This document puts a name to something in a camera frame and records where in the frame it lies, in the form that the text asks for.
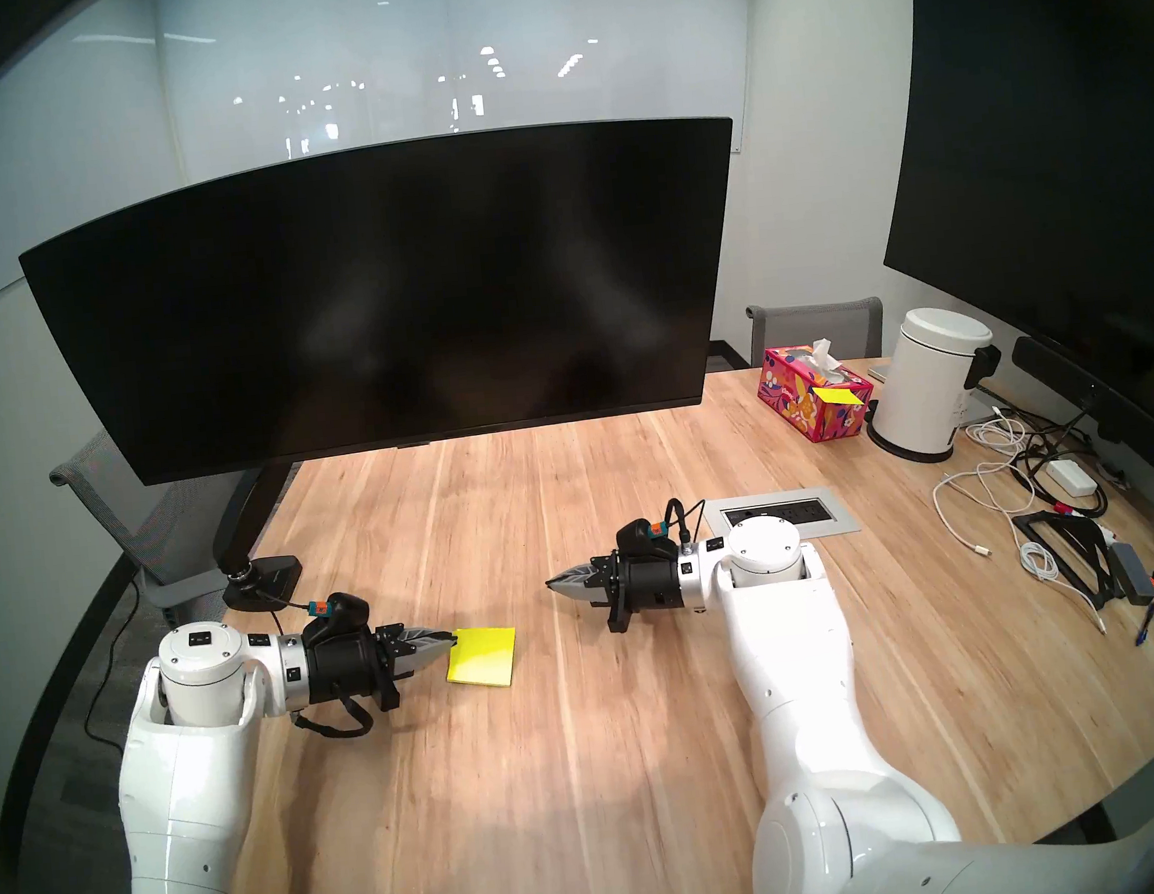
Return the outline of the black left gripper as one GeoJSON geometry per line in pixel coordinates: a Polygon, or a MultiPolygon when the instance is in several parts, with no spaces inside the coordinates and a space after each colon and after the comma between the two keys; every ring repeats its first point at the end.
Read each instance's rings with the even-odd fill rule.
{"type": "Polygon", "coordinates": [[[312,619],[304,629],[309,705],[370,697],[381,711],[397,709],[394,674],[417,673],[448,656],[457,644],[455,633],[445,630],[397,623],[331,629],[334,619],[312,619]]]}

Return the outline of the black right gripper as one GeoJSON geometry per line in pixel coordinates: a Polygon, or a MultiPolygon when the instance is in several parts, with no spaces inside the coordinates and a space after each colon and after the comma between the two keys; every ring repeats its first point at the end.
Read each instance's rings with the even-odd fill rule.
{"type": "Polygon", "coordinates": [[[616,549],[602,559],[565,569],[545,581],[556,595],[587,604],[608,606],[612,634],[625,633],[636,613],[685,607],[680,586],[680,550],[657,544],[655,551],[616,549]]]}

